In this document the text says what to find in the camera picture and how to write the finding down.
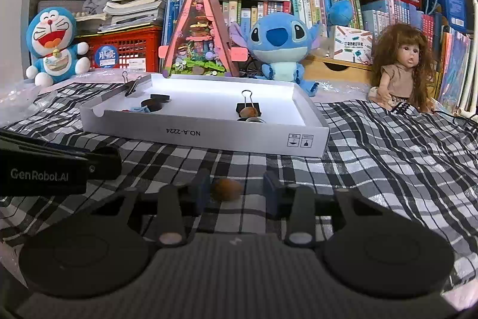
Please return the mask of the red plastic crate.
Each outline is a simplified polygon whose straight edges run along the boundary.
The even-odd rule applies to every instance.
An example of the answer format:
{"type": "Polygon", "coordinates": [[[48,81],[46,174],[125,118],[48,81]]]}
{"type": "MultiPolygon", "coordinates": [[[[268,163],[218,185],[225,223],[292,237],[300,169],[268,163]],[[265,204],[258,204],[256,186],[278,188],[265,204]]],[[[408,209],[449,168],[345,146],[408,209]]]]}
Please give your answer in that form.
{"type": "Polygon", "coordinates": [[[158,48],[162,29],[150,25],[129,30],[78,36],[74,43],[86,42],[86,57],[92,69],[130,68],[133,71],[159,71],[158,48]]]}

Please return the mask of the white cardboard box tray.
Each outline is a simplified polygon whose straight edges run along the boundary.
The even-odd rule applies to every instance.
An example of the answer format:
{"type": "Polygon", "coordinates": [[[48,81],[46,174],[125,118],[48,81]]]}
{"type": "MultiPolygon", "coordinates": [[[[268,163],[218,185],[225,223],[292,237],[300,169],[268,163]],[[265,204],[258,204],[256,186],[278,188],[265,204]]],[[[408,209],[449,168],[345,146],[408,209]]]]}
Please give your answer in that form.
{"type": "Polygon", "coordinates": [[[322,157],[330,128],[311,98],[294,83],[262,79],[149,74],[125,97],[121,85],[80,108],[86,132],[179,146],[247,153],[322,157]],[[263,123],[236,111],[251,90],[263,123]],[[150,94],[169,95],[157,112],[131,112],[150,94]]]}

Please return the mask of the black round jar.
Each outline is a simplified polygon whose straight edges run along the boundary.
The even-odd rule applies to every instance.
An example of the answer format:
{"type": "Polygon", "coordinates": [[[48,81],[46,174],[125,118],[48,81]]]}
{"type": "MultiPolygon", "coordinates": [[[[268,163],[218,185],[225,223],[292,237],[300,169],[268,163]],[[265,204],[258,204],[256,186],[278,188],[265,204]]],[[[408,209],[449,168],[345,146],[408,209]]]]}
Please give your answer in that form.
{"type": "Polygon", "coordinates": [[[147,99],[141,102],[143,108],[147,108],[148,112],[157,112],[162,110],[163,102],[160,99],[147,99]]]}

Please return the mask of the large black binder clip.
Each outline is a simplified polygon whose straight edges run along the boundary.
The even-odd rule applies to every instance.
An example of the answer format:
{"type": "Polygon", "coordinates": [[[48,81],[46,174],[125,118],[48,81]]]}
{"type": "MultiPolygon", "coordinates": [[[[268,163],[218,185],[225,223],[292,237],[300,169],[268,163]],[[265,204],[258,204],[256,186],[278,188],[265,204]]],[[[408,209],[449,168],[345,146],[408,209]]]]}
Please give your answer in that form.
{"type": "Polygon", "coordinates": [[[236,106],[236,111],[238,113],[238,116],[239,116],[239,112],[240,110],[242,110],[245,106],[254,106],[257,110],[258,110],[258,117],[261,116],[261,112],[260,112],[260,109],[259,109],[259,106],[257,103],[255,103],[252,99],[252,91],[251,90],[243,90],[241,92],[241,95],[243,97],[243,102],[242,103],[238,103],[237,106],[236,106]]]}

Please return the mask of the blue Stitch plush toy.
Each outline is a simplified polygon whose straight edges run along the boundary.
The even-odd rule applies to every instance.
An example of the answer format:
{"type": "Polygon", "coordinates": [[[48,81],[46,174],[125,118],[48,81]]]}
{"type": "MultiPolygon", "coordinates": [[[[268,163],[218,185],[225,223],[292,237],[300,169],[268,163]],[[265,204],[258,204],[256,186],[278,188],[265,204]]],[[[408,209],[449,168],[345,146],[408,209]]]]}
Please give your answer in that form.
{"type": "Polygon", "coordinates": [[[261,62],[260,79],[295,83],[308,96],[316,95],[318,83],[305,79],[301,61],[320,45],[318,24],[308,28],[297,16],[276,12],[260,18],[247,34],[232,22],[229,35],[261,62]]]}

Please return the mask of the brown walnut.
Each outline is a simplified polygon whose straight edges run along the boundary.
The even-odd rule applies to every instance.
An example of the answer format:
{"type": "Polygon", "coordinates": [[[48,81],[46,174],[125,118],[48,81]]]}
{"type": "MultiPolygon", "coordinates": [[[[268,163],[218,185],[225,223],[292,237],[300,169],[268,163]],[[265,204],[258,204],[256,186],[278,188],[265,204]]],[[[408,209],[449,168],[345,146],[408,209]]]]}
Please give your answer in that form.
{"type": "Polygon", "coordinates": [[[240,182],[222,178],[212,183],[212,197],[219,202],[233,202],[238,200],[243,192],[240,182]]]}
{"type": "Polygon", "coordinates": [[[252,117],[258,117],[258,110],[254,106],[245,106],[242,110],[239,112],[240,118],[252,118],[252,117]]]}

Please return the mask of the black round lid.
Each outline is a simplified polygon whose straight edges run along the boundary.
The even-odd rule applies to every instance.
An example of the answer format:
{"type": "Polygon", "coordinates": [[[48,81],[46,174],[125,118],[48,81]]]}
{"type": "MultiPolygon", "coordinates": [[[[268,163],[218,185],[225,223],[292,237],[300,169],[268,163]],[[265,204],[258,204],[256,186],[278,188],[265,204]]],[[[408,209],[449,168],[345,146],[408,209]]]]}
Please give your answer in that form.
{"type": "Polygon", "coordinates": [[[263,124],[266,123],[266,121],[263,120],[263,119],[260,118],[260,117],[249,117],[249,118],[246,118],[245,122],[250,122],[250,123],[263,123],[263,124]]]}

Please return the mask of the small blue hair clip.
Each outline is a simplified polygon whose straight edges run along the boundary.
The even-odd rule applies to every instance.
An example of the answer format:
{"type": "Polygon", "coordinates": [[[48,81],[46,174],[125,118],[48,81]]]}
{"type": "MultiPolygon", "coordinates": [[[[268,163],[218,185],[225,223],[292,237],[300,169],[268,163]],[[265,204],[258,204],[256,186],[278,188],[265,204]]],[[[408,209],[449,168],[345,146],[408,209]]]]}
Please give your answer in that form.
{"type": "Polygon", "coordinates": [[[143,106],[143,107],[133,107],[130,109],[131,112],[143,112],[143,113],[149,113],[150,110],[148,106],[143,106]]]}

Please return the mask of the pink triangular diorama house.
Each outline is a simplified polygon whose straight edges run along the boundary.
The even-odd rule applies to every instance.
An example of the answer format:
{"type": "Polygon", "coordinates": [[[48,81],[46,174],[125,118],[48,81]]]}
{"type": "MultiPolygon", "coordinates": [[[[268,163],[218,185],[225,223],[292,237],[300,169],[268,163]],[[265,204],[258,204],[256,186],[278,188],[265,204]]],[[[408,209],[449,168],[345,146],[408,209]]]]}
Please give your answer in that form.
{"type": "Polygon", "coordinates": [[[219,0],[184,0],[168,45],[158,49],[162,75],[238,77],[248,51],[235,47],[219,0]]]}

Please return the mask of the black white plaid cloth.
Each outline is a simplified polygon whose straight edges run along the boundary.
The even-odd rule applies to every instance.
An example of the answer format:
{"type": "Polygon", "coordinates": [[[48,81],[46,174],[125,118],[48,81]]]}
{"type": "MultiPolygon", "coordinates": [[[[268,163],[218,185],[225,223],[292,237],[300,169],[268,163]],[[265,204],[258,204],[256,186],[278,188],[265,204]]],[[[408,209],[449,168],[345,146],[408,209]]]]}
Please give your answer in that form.
{"type": "Polygon", "coordinates": [[[167,184],[190,182],[200,169],[212,178],[239,181],[235,202],[211,202],[186,228],[203,233],[284,234],[285,225],[266,215],[265,172],[284,184],[304,184],[317,193],[336,189],[364,197],[436,231],[454,249],[454,287],[477,276],[477,128],[440,114],[402,105],[386,112],[363,100],[318,105],[330,126],[319,159],[257,155],[145,143],[83,131],[79,109],[109,90],[99,83],[73,83],[33,117],[13,124],[17,133],[61,145],[116,147],[122,173],[115,181],[90,181],[85,193],[69,197],[3,198],[1,242],[19,250],[27,238],[118,190],[154,193],[167,184]]]}

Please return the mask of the white patterned carton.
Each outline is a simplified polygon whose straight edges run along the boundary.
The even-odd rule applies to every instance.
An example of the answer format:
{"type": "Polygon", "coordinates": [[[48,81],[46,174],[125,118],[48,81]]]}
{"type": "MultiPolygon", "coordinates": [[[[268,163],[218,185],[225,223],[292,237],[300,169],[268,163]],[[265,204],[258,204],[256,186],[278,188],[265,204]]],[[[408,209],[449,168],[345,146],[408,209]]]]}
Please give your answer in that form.
{"type": "Polygon", "coordinates": [[[331,56],[335,60],[372,65],[373,35],[371,32],[344,26],[331,29],[331,56]]]}

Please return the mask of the brown haired baby doll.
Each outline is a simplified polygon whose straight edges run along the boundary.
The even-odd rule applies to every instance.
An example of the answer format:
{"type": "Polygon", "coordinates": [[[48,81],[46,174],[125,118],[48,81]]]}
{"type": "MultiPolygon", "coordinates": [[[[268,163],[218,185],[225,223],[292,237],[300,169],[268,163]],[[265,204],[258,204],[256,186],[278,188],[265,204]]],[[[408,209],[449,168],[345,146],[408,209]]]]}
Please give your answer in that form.
{"type": "Polygon", "coordinates": [[[433,110],[433,55],[423,32],[405,23],[387,27],[373,46],[372,60],[368,100],[389,111],[401,103],[433,110]]]}

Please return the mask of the black binder clip on box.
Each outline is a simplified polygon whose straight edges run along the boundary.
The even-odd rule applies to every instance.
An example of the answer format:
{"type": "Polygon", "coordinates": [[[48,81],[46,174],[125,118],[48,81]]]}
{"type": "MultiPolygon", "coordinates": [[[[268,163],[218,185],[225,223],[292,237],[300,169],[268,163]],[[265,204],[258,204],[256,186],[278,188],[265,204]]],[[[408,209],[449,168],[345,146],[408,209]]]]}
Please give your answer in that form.
{"type": "Polygon", "coordinates": [[[122,72],[123,85],[125,86],[125,97],[128,97],[135,93],[136,88],[139,85],[139,82],[143,79],[142,75],[139,75],[136,79],[129,79],[129,74],[127,71],[122,72]]]}

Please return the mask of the wooden drawer box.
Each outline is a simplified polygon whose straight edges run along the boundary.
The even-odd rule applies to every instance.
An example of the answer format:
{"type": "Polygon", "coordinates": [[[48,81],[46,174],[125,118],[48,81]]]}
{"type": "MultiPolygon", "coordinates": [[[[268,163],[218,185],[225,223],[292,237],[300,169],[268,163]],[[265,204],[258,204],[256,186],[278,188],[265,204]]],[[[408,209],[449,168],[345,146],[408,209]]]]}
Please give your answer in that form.
{"type": "Polygon", "coordinates": [[[306,80],[370,84],[372,79],[370,65],[344,62],[314,55],[309,55],[301,64],[305,67],[306,80]]]}

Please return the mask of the Doraemon plush toy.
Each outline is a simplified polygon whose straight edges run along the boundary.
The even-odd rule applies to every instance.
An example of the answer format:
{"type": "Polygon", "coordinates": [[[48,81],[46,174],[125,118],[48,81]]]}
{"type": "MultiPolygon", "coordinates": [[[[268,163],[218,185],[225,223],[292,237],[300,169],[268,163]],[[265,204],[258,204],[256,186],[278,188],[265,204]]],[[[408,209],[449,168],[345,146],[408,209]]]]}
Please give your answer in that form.
{"type": "Polygon", "coordinates": [[[73,42],[76,28],[74,15],[63,7],[47,7],[29,23],[26,44],[34,62],[25,73],[35,85],[51,87],[89,72],[89,45],[73,42]]]}

